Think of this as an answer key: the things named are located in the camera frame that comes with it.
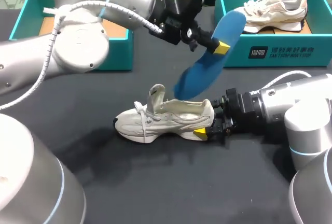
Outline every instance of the shoelace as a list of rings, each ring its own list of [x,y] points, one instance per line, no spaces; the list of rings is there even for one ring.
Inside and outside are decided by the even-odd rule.
[[[249,0],[248,2],[244,3],[244,10],[249,15],[261,13],[266,7],[265,2],[266,0]]]
[[[160,120],[160,118],[147,113],[145,110],[145,107],[138,101],[134,102],[135,108],[137,112],[141,115],[141,121],[142,121],[142,129],[143,129],[143,135],[144,135],[144,142],[145,142],[145,131],[146,131],[146,123],[151,123],[152,120]]]

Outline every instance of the teal shoe box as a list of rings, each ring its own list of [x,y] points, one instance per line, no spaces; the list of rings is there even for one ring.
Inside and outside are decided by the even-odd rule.
[[[9,40],[38,36],[44,17],[53,17],[43,13],[44,7],[54,8],[54,0],[25,0]],[[124,38],[109,39],[108,56],[97,70],[129,71],[132,64],[133,32],[126,30]]]
[[[216,0],[215,24],[249,0]],[[242,34],[225,67],[321,67],[332,58],[332,11],[326,0],[308,0],[311,34]]]

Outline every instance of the robotic arm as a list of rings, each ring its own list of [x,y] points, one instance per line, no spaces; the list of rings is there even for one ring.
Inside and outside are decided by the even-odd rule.
[[[95,2],[118,5],[120,10]],[[54,0],[56,8],[85,2],[81,8],[67,12],[57,31],[40,37],[7,41],[0,44],[0,95],[20,89],[36,81],[40,69],[47,68],[45,78],[63,74],[85,73],[105,60],[108,38],[102,19],[132,31],[139,27],[154,28],[149,32],[177,45],[181,40],[194,51],[198,44],[214,52],[219,42],[212,33],[203,31],[195,21],[204,0]],[[45,66],[46,49],[49,62]]]

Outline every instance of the black logo on box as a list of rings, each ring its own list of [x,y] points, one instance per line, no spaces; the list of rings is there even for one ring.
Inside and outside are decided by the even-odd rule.
[[[268,46],[253,46],[250,49],[249,59],[264,59],[268,52]]]

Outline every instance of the shoe box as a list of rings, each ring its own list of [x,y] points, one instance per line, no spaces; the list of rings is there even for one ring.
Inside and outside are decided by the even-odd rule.
[[[227,12],[248,1],[216,0],[215,25]],[[301,32],[269,29],[242,34],[225,67],[327,66],[332,58],[332,11],[326,0],[307,1],[308,13]]]
[[[9,40],[50,34],[54,16],[43,13],[44,8],[54,8],[54,1],[25,0]],[[130,71],[133,64],[133,32],[106,20],[102,24],[112,48],[98,70]]]

